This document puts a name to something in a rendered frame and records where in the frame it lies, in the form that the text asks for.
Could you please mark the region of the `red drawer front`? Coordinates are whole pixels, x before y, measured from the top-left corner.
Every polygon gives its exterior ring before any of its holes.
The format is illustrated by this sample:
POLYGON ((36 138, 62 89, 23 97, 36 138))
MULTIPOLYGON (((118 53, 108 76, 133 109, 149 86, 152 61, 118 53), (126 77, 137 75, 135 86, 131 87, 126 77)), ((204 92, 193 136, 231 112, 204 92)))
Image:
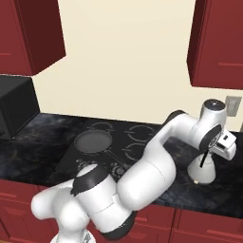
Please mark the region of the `red drawer front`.
POLYGON ((170 243, 243 243, 242 239, 207 234, 207 230, 243 234, 243 219, 176 210, 170 243))
POLYGON ((30 203, 36 194, 45 189, 46 187, 41 185, 0 179, 0 193, 16 195, 16 198, 0 196, 0 199, 7 199, 21 203, 30 203))
POLYGON ((147 222, 138 221, 135 218, 135 224, 170 231, 173 224, 174 213, 175 209, 172 207, 152 204, 140 211, 137 211, 136 217, 146 217, 147 222))

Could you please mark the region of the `red wall cupboard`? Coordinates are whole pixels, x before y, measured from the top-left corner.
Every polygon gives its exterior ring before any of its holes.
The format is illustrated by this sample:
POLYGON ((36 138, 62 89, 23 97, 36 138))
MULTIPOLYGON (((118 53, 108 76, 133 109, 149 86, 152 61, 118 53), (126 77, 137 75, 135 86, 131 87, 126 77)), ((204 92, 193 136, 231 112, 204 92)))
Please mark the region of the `red wall cupboard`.
POLYGON ((196 0, 187 66, 191 86, 243 90, 243 0, 196 0))
POLYGON ((0 0, 0 74, 32 76, 65 57, 58 0, 0 0))

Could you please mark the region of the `dark grey frying pan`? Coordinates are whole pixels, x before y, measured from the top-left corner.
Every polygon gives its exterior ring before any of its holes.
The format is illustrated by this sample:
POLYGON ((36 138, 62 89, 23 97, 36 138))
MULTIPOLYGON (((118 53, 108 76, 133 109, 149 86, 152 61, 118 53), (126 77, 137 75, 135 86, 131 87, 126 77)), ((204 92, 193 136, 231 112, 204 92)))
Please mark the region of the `dark grey frying pan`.
POLYGON ((112 143, 108 132, 97 129, 84 131, 74 140, 75 148, 81 153, 89 156, 105 154, 124 166, 123 161, 112 152, 112 143))

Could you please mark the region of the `black microwave oven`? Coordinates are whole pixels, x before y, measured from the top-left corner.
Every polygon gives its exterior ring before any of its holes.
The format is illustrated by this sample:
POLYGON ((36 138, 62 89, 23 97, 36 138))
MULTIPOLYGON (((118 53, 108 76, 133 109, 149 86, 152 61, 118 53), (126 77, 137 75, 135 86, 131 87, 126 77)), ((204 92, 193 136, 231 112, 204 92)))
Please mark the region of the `black microwave oven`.
POLYGON ((11 140, 40 113, 30 77, 0 75, 0 140, 11 140))

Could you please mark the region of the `red cupboard door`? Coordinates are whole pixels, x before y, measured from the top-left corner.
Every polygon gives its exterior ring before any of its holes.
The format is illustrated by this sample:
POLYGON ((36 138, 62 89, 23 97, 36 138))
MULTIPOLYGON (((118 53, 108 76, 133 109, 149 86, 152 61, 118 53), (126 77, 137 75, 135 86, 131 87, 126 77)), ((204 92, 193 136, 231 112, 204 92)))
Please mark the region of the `red cupboard door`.
POLYGON ((50 219, 37 219, 31 212, 30 205, 0 201, 0 219, 7 231, 9 240, 13 243, 50 243, 57 230, 50 219), (9 215, 5 207, 25 211, 21 216, 9 215))
POLYGON ((135 223, 132 230, 119 240, 107 240, 90 222, 87 229, 93 234, 96 243, 169 243, 170 226, 147 225, 135 223))

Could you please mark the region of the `grey wall socket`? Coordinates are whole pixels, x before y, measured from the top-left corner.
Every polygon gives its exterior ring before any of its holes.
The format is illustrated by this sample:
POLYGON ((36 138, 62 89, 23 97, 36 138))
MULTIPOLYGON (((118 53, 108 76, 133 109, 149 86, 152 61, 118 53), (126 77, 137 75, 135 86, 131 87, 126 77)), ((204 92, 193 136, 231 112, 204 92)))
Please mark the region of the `grey wall socket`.
POLYGON ((237 96, 227 96, 225 104, 227 107, 227 116, 235 117, 241 103, 242 98, 237 96))

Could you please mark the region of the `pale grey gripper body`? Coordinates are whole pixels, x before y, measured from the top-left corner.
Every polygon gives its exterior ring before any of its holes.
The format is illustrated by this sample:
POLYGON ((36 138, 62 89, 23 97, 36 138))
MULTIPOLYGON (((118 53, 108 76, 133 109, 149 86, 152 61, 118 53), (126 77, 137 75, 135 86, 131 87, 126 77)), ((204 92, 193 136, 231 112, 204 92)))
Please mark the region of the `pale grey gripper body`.
POLYGON ((236 153, 236 144, 232 143, 227 146, 226 144, 217 142, 215 146, 211 148, 211 152, 226 160, 232 160, 236 153))

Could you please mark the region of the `black hob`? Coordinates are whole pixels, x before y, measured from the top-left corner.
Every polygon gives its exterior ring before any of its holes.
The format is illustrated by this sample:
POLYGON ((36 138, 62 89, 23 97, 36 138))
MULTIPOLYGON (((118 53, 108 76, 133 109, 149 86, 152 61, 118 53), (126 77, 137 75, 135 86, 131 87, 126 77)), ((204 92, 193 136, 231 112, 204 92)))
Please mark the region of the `black hob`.
POLYGON ((81 133, 95 129, 106 131, 112 136, 112 152, 123 161, 124 166, 121 166, 105 154, 95 156, 85 155, 75 148, 73 141, 56 167, 55 174, 53 175, 55 181, 63 182, 74 178, 85 166, 94 163, 101 164, 112 178, 118 181, 141 158, 146 143, 159 131, 160 125, 91 119, 84 124, 81 133))

